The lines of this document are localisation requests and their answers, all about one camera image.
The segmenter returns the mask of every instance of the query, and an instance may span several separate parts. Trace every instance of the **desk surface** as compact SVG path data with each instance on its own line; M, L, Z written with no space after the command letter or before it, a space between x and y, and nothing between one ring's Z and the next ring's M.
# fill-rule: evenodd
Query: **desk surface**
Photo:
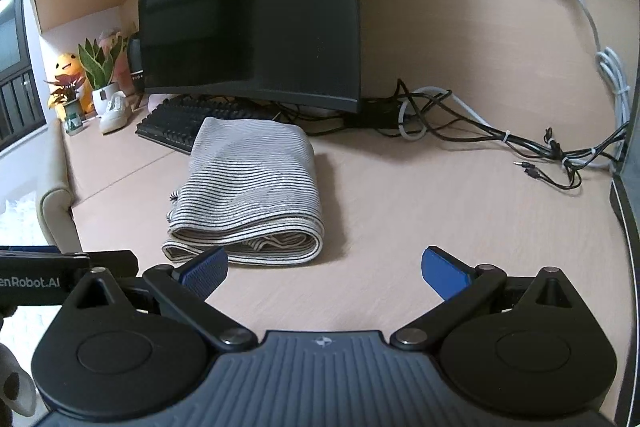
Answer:
M85 194L74 209L83 247L129 248L146 269L166 262L169 193L185 181L189 157L136 137L142 116L110 136L91 122L67 143ZM586 172L582 190L567 194L526 177L500 146L447 150L430 138L409 143L368 131L312 144L326 227L321 254L296 267L232 266L212 305L258 335L269 328L388 336L440 302L420 275L429 245L510 275L559 266L616 350L618 374L602 408L613 417L632 290L606 172ZM548 172L562 176L556 166Z

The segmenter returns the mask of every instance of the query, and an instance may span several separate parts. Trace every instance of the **pink plush toy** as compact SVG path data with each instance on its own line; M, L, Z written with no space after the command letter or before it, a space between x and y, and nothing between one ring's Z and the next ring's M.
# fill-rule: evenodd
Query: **pink plush toy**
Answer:
M122 33L119 30L108 30L100 34L99 44L105 53L108 53L109 50L113 48L113 45L120 35L122 35ZM116 60L115 67L113 68L113 80L118 83L120 89L123 90L127 96L135 92L129 71L126 47Z

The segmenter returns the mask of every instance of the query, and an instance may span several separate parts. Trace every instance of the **monitor screen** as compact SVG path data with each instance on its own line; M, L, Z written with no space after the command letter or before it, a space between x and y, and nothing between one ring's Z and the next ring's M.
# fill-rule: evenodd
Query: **monitor screen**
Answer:
M356 111L358 0L139 0L145 87Z

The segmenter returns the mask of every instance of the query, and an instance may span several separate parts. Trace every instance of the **logo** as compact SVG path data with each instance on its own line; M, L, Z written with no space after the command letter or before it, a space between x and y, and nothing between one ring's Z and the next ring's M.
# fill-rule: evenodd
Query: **logo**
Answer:
M320 347L326 347L329 344L333 343L333 341L329 337L318 337L316 340L314 340L314 342Z
M47 280L44 277L39 279L4 277L0 278L0 288L60 288L60 278L50 277Z

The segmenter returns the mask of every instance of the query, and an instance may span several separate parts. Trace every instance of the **monitor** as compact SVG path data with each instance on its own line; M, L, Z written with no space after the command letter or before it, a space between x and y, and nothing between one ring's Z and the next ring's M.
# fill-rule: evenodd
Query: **monitor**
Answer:
M633 107L622 149L622 167L613 172L609 198L626 235L634 300L631 341L620 384L616 425L640 425L640 82L636 80Z
M145 90L355 112L358 0L139 0Z

